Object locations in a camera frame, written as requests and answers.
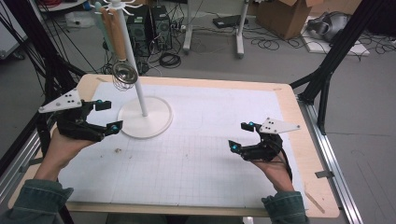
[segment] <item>jacket sleeve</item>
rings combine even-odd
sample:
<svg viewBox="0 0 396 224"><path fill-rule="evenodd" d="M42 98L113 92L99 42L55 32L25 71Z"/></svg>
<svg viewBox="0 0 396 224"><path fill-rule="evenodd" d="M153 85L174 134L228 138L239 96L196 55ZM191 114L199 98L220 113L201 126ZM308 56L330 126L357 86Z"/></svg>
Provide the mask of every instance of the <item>jacket sleeve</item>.
<svg viewBox="0 0 396 224"><path fill-rule="evenodd" d="M73 189L62 189L58 182L26 180L14 207L0 216L0 223L53 223L72 192Z"/></svg>
<svg viewBox="0 0 396 224"><path fill-rule="evenodd" d="M262 202L274 224L309 223L299 191L280 191L275 196L263 198Z"/></svg>

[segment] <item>floor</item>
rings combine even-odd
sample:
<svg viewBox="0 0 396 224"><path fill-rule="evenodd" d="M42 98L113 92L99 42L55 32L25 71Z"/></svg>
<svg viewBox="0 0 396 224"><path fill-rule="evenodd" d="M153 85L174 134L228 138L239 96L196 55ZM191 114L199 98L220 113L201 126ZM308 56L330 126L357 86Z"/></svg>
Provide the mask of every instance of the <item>floor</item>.
<svg viewBox="0 0 396 224"><path fill-rule="evenodd" d="M196 18L194 24L213 27L213 15ZM247 28L256 28L249 18ZM94 68L104 63L102 35L96 27L71 29L67 33ZM61 35L70 61L77 67L92 69ZM175 69L150 69L150 77L185 77L253 82L291 83L315 71L324 54L308 53L277 41L279 49L269 50L244 39L245 57L235 55L234 35L200 31L193 34L191 51L179 53L181 65ZM396 221L396 52L368 57L348 56L332 77L326 117L326 131L334 154L343 170L364 223L391 224ZM12 144L24 125L43 102L39 83L29 60L0 61L0 156ZM300 93L304 87L295 90ZM76 223L106 223L107 214L73 213ZM257 218L255 223L269 223ZM313 218L312 223L347 223L336 219Z"/></svg>

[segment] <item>white stand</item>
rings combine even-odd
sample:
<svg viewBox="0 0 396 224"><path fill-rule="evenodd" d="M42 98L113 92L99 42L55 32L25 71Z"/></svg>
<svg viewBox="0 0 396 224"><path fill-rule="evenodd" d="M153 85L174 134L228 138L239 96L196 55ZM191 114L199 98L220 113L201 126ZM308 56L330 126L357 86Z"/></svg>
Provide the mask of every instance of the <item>white stand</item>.
<svg viewBox="0 0 396 224"><path fill-rule="evenodd" d="M242 37L242 31L244 30L245 18L248 13L248 0L245 0L242 8L241 21L239 22L239 28L236 29L236 54L240 59L244 57L244 42Z"/></svg>
<svg viewBox="0 0 396 224"><path fill-rule="evenodd" d="M240 59L244 57L244 42L242 38L242 31L244 30L245 18L248 13L248 0L244 0L242 8L241 21L239 27L236 29L236 53ZM191 24L191 5L187 2L187 27L186 35L184 37L183 50L185 54L189 54L192 38L192 24Z"/></svg>
<svg viewBox="0 0 396 224"><path fill-rule="evenodd" d="M120 2L120 0L112 1L108 7L114 8L118 12L126 56L128 62L137 71L123 14L125 3ZM138 101L131 101L121 108L119 120L123 120L122 131L135 138L150 138L163 133L172 123L173 113L170 105L160 98L144 97L139 78L134 86L136 87Z"/></svg>
<svg viewBox="0 0 396 224"><path fill-rule="evenodd" d="M136 99L125 104L119 113L119 120L124 120L122 131L135 138L145 139L159 135L169 127L173 119L171 106L165 100L157 97L146 97L145 100L148 116L142 116Z"/></svg>

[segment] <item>aluminum frame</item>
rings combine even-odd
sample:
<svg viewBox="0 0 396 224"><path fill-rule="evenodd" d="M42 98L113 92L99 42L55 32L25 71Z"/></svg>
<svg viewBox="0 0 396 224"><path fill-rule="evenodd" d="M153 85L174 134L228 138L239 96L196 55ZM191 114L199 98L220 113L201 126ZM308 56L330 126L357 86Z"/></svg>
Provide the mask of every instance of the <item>aluminum frame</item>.
<svg viewBox="0 0 396 224"><path fill-rule="evenodd" d="M35 156L40 146L38 133L34 130L23 145L22 150L0 177L0 204L3 204L4 199L18 185L20 177L24 175L22 168L29 164L29 161Z"/></svg>
<svg viewBox="0 0 396 224"><path fill-rule="evenodd" d="M332 172L334 177L330 178L332 181L339 200L343 205L344 212L346 218L351 224L362 224L363 221L361 219L361 214L359 213L358 207L353 200L352 194L349 191L349 187L347 186L347 182L344 178L343 172L338 164L337 159L335 158L334 152L332 150L332 146L330 144L329 138L327 135L323 135L320 131L318 122L318 112L315 109L314 105L307 105L303 102L298 102L300 108L305 109L307 116L309 117L310 125L314 131L314 135L317 138L318 146L321 151L322 159L326 162L326 168L329 172Z"/></svg>

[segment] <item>computer tower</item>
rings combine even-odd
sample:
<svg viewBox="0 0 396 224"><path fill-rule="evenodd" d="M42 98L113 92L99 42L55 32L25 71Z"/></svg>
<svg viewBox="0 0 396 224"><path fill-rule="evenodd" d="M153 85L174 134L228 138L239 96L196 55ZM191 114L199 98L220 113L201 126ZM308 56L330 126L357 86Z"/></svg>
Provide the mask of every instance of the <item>computer tower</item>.
<svg viewBox="0 0 396 224"><path fill-rule="evenodd" d="M149 7L143 5L138 8L126 7L126 9L134 14L128 16L126 21L134 56L148 57L150 55L149 44L153 39Z"/></svg>
<svg viewBox="0 0 396 224"><path fill-rule="evenodd" d="M154 28L154 39L157 48L171 49L172 36L170 31L171 21L166 11L165 6L157 6L151 8L151 16Z"/></svg>

